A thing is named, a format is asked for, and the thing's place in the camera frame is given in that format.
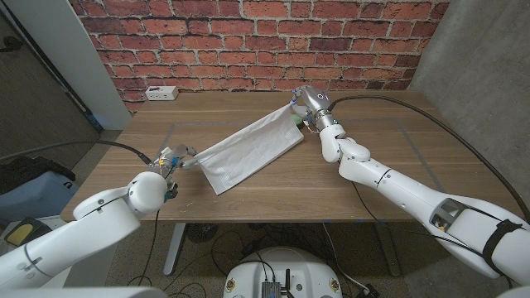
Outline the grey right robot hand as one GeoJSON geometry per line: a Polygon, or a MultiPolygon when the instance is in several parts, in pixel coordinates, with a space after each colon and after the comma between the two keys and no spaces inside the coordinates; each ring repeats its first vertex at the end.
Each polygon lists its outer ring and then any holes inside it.
{"type": "Polygon", "coordinates": [[[291,108],[294,113],[307,120],[318,131],[338,124],[330,105],[331,101],[322,89],[305,85],[292,90],[291,108]]]}

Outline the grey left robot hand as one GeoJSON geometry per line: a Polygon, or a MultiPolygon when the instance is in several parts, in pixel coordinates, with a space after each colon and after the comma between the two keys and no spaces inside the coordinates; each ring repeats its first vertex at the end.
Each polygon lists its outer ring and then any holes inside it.
{"type": "Polygon", "coordinates": [[[185,144],[179,144],[175,147],[165,147],[162,149],[155,159],[147,166],[147,170],[157,173],[169,179],[176,168],[186,165],[184,158],[187,156],[195,156],[197,151],[194,147],[188,147],[185,144]]]}

